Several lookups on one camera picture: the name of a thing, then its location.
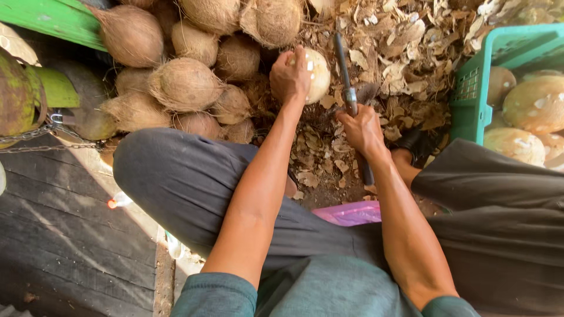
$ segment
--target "teal sleeve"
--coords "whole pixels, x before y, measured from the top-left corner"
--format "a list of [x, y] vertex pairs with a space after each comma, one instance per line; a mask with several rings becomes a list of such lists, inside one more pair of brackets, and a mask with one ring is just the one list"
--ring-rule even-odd
[[248, 281], [228, 273], [188, 277], [170, 317], [252, 317], [257, 291]]
[[442, 296], [430, 301], [423, 308], [424, 317], [479, 317], [472, 306], [460, 297]]

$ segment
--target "plastic basket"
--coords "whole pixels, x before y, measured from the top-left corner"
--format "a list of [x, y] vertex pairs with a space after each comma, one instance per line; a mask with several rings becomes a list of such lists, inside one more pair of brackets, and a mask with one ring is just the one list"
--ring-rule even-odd
[[519, 71], [564, 66], [564, 23], [502, 27], [483, 40], [482, 50], [456, 72], [451, 96], [451, 139], [463, 138], [483, 144], [484, 127], [492, 120], [486, 104], [490, 67]]

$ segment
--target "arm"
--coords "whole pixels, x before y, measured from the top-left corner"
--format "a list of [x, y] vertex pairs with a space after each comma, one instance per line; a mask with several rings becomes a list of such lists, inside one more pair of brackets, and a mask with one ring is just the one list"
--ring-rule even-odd
[[384, 145], [378, 115], [358, 105], [355, 118], [337, 114], [347, 139], [366, 157], [376, 180], [384, 254], [394, 279], [421, 311], [433, 298], [456, 296], [447, 260], [435, 233], [402, 181]]
[[283, 106], [257, 155], [237, 185], [219, 236], [202, 272], [237, 275], [258, 288], [262, 266], [272, 240], [274, 222], [284, 196], [290, 149], [311, 84], [305, 51], [285, 52], [272, 66], [273, 94]]

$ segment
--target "green shirt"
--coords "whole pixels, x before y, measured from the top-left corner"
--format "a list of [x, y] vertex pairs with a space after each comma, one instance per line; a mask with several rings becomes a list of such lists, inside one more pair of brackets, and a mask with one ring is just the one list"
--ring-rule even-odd
[[186, 280], [171, 317], [424, 316], [478, 317], [465, 300], [438, 297], [419, 312], [380, 268], [345, 256], [313, 256], [262, 280], [258, 293], [227, 273]]

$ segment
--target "dark gray pants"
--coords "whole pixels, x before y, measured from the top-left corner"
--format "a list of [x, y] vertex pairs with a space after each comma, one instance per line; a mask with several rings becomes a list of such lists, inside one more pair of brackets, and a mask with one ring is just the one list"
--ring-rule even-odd
[[[145, 129], [118, 146], [114, 177], [153, 219], [206, 257], [256, 151], [173, 129]], [[456, 140], [415, 178], [412, 191], [453, 211], [428, 221], [459, 294], [477, 310], [564, 314], [564, 174]], [[284, 198], [263, 273], [326, 253], [358, 257], [389, 272], [380, 223], [336, 226]]]

